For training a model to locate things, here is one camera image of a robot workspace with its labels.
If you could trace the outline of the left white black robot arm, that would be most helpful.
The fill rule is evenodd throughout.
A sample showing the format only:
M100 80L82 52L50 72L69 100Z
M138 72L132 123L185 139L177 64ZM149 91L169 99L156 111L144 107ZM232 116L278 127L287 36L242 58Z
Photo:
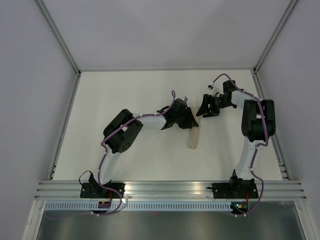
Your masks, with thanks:
M141 131L166 130L175 124L183 130L199 127L192 109L181 98L174 99L170 105L154 113L134 114L128 109L121 110L103 130L104 139L100 145L104 154L98 170L91 173L88 180L92 193L98 198L108 195L120 155L133 145Z

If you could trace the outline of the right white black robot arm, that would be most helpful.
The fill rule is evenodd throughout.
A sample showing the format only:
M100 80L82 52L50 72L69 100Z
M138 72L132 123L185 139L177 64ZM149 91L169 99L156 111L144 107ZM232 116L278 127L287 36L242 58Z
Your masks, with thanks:
M223 83L223 93L204 94L196 116L216 117L228 107L242 108L241 132L244 144L238 165L228 182L210 186L214 199L258 199L255 180L255 162L263 147L276 132L275 104L271 99L262 99L236 86L235 81Z

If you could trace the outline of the beige cloth napkin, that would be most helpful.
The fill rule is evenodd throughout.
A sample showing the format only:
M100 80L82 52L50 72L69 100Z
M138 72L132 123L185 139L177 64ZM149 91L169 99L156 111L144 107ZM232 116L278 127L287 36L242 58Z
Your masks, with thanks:
M200 108L199 107L192 107L191 111L193 114L194 119L196 120L198 126L192 127L188 132L187 137L187 147L191 150L195 150L198 147L199 143L199 136L200 136L200 117L196 116L196 113L198 112Z

